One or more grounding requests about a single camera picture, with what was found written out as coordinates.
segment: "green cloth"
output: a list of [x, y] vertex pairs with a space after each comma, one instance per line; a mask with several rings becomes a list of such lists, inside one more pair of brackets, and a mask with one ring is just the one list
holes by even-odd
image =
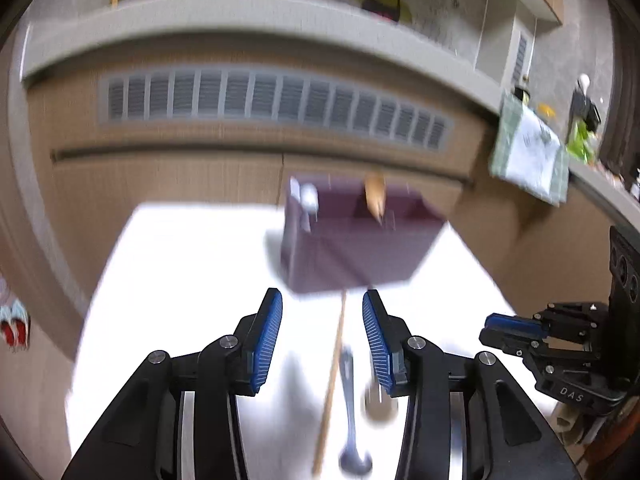
[[[495, 142], [494, 152], [489, 161], [489, 173], [491, 176], [510, 181], [506, 170], [511, 155], [511, 145], [513, 137], [518, 129], [522, 115], [533, 113], [522, 101], [511, 94], [505, 94], [502, 102], [502, 113], [500, 115], [500, 126], [498, 128], [498, 138]], [[539, 190], [527, 187], [524, 184], [516, 183], [519, 187], [531, 193], [533, 196], [559, 206], [566, 202], [567, 187], [569, 183], [569, 154], [564, 146], [561, 146], [556, 154], [551, 186], [548, 193], [540, 193]]]

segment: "orange object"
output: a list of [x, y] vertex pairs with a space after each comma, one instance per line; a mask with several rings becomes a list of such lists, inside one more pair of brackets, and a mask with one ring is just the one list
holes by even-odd
[[369, 212], [373, 218], [382, 223], [386, 204], [385, 177], [381, 173], [367, 175], [364, 181], [364, 194]]
[[584, 459], [589, 466], [602, 462], [613, 455], [634, 434], [638, 425], [640, 425], [640, 402], [636, 403], [624, 420], [608, 431], [600, 433], [584, 451]]

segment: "cartoon drawing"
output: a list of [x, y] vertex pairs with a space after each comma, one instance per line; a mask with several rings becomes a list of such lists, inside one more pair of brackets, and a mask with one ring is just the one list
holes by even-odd
[[392, 22], [410, 24], [413, 21], [409, 6], [402, 0], [358, 0], [360, 8]]

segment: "vent grille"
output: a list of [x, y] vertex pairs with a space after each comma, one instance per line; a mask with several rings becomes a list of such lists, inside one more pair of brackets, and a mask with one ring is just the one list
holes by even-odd
[[225, 115], [244, 115], [246, 91], [249, 88], [247, 73], [231, 73], [226, 80]]
[[356, 106], [356, 117], [353, 120], [353, 129], [361, 132], [368, 132], [373, 117], [373, 110], [376, 107], [376, 98], [369, 94], [360, 94], [358, 105]]
[[280, 108], [278, 110], [279, 119], [297, 120], [304, 86], [305, 82], [302, 79], [292, 77], [283, 78]]
[[109, 120], [120, 120], [124, 111], [124, 81], [122, 79], [109, 81], [108, 100]]
[[512, 81], [514, 84], [518, 84], [520, 82], [520, 78], [522, 77], [522, 71], [524, 70], [524, 59], [527, 53], [527, 38], [524, 37], [523, 34], [520, 35], [520, 43], [518, 44], [518, 53], [516, 55], [516, 65], [513, 68], [513, 78]]
[[132, 77], [129, 79], [127, 116], [142, 118], [145, 115], [145, 79]]
[[102, 122], [293, 121], [435, 151], [443, 150], [453, 126], [438, 112], [370, 88], [269, 66], [167, 67], [99, 84]]
[[174, 81], [174, 115], [191, 115], [195, 74], [177, 73]]
[[220, 100], [219, 72], [202, 72], [200, 75], [200, 91], [198, 92], [198, 114], [217, 114]]
[[390, 101], [382, 101], [380, 110], [378, 111], [378, 120], [376, 122], [376, 133], [385, 137], [391, 135], [391, 123], [394, 121], [396, 114], [396, 103]]
[[257, 75], [254, 96], [251, 100], [252, 117], [271, 117], [276, 97], [277, 78], [273, 75]]
[[149, 115], [165, 116], [169, 99], [169, 75], [156, 74], [151, 76], [149, 83]]

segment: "white table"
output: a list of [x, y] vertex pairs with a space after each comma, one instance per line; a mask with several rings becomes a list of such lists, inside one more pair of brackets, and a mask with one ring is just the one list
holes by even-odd
[[[238, 397], [252, 480], [310, 478], [314, 446], [340, 312], [340, 294], [296, 296], [279, 275], [284, 212], [272, 206], [140, 206], [105, 268], [86, 318], [66, 418], [73, 453], [136, 367], [155, 349], [197, 352], [232, 333], [276, 286], [284, 314], [266, 384]], [[512, 314], [494, 282], [447, 225], [407, 283], [379, 286], [389, 314], [445, 352], [472, 357], [492, 312]], [[350, 290], [344, 344], [354, 355], [356, 404], [370, 380], [362, 323], [362, 290]], [[555, 405], [534, 389], [521, 359], [496, 352], [542, 413]], [[407, 400], [389, 425], [375, 427], [356, 406], [358, 444], [373, 458], [373, 479], [394, 478]], [[336, 384], [323, 478], [341, 478], [338, 455], [347, 435]]]

